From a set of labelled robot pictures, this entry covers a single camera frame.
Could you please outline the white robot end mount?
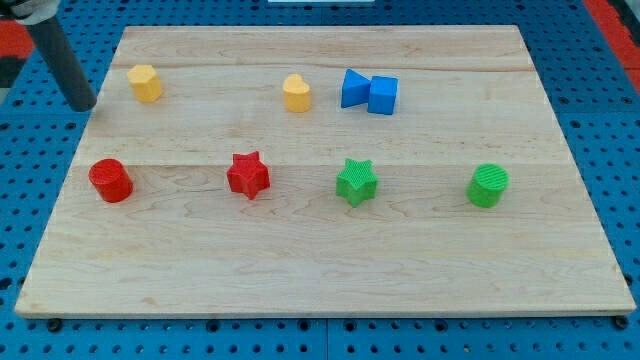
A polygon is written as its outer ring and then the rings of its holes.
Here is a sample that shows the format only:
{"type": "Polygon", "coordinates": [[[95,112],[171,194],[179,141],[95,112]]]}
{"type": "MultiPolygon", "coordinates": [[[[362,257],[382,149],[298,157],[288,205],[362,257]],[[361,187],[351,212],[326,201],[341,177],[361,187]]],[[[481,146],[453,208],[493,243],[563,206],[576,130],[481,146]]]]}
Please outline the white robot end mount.
{"type": "Polygon", "coordinates": [[[1,18],[37,25],[57,14],[61,0],[1,0],[1,18]]]}

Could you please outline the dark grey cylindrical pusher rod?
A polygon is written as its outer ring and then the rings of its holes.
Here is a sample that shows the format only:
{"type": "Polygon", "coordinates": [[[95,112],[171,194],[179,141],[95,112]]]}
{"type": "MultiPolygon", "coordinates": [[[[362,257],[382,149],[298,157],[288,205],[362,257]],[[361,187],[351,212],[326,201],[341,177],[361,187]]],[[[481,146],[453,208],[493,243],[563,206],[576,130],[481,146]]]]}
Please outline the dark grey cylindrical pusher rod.
{"type": "Polygon", "coordinates": [[[91,110],[97,103],[96,94],[56,16],[26,29],[69,107],[75,112],[91,110]]]}

